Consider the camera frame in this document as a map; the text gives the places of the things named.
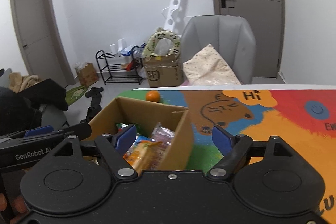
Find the human hand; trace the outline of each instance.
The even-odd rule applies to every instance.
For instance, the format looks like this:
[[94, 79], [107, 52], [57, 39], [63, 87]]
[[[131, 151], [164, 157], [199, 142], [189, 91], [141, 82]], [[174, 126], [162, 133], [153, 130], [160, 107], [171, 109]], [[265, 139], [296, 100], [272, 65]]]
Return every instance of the human hand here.
[[[19, 214], [10, 221], [10, 224], [15, 224], [17, 221], [19, 221], [22, 217], [24, 217], [27, 214], [27, 207], [25, 205], [22, 196], [17, 197], [14, 200], [13, 205], [14, 208], [19, 212]], [[6, 208], [7, 208], [7, 200], [4, 194], [0, 193], [0, 212], [6, 210]]]

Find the orange fruit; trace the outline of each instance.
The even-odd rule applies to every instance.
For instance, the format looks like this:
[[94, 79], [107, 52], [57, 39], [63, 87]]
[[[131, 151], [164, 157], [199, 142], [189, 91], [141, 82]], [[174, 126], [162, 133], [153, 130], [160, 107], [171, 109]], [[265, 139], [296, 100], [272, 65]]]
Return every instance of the orange fruit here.
[[146, 101], [159, 103], [161, 100], [160, 93], [157, 90], [150, 90], [146, 93]]

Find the cardboard box with sf logo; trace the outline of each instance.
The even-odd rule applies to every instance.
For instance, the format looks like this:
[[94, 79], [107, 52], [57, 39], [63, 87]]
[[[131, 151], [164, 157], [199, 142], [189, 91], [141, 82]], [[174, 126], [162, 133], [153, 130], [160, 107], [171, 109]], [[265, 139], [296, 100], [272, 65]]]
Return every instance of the cardboard box with sf logo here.
[[182, 67], [174, 54], [143, 59], [151, 88], [179, 86], [183, 83]]

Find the yellow snack bag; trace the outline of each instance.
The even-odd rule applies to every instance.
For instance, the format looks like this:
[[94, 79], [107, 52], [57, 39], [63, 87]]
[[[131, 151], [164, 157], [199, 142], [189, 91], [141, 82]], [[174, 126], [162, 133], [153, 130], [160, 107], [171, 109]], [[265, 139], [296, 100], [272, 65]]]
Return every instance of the yellow snack bag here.
[[156, 148], [160, 143], [141, 141], [126, 158], [126, 161], [140, 174], [142, 170], [147, 170], [151, 166], [152, 161], [156, 157]]

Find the cardboard box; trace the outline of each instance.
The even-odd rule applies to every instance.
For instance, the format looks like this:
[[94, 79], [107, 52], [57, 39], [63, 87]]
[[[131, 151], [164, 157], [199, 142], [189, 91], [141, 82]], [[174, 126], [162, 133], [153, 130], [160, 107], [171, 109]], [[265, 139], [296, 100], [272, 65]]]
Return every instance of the cardboard box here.
[[183, 83], [182, 67], [175, 55], [146, 57], [143, 59], [149, 86], [179, 86]]
[[91, 86], [99, 80], [95, 67], [92, 63], [87, 63], [87, 65], [82, 69], [76, 68], [76, 72], [81, 85]]
[[89, 122], [92, 134], [86, 140], [94, 140], [103, 133], [116, 134], [116, 123], [137, 123], [151, 134], [158, 122], [175, 132], [158, 170], [183, 170], [194, 143], [190, 114], [186, 107], [117, 97]]

